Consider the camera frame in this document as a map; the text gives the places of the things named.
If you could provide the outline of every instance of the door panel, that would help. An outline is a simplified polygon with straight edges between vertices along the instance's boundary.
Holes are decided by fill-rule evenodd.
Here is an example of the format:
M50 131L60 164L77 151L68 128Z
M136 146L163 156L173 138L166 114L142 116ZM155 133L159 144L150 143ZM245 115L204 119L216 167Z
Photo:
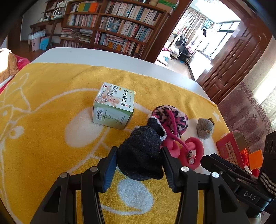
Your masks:
M271 33L257 15L242 18L238 28L197 79L210 99L219 103L248 74L267 47Z

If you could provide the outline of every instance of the pink leopard print fabric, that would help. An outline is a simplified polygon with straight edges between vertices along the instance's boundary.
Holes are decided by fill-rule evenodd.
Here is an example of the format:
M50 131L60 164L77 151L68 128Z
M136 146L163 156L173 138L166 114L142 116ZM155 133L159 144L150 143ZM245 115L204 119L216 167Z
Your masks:
M154 110L152 111L152 116L157 117L158 120L163 125L164 122L168 120L168 116L169 116L167 112L168 110L171 110L172 113L174 114L174 118L177 126L177 132L178 134L182 135L188 127L188 124L187 124L188 117L186 114L178 110L176 107L170 106L170 105L158 106L154 108Z

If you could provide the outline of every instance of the label on red container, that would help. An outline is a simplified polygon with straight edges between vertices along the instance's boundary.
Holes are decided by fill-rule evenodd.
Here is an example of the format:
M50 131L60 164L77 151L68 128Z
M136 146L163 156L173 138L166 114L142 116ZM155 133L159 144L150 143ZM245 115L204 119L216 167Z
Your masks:
M227 143L225 144L225 146L226 146L226 149L227 149L228 155L229 155L229 157L226 158L226 160L227 160L228 162L231 162L231 163L235 164L235 165L238 165L238 161L237 161L237 158L236 158L236 155L235 155L235 152L234 152L234 149L233 149L233 147L232 147L231 142L230 142L230 141L227 142Z

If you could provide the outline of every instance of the curtain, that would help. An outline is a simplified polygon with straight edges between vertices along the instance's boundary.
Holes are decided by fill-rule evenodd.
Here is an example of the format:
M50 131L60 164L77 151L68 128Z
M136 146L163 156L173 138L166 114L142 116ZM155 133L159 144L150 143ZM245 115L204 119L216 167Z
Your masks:
M191 7L187 9L182 18L180 30L182 31L185 28L182 33L187 38L188 44L196 34L196 31L203 26L207 18Z
M250 151L263 150L266 135L276 129L276 40L218 108L230 131L245 136Z

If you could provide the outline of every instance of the ceiling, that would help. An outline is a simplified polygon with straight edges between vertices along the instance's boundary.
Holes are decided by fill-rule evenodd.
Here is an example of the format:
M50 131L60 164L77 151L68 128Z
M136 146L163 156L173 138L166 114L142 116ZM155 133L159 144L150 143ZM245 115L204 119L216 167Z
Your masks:
M240 20L240 18L219 0L193 0L190 7L199 11L215 23Z

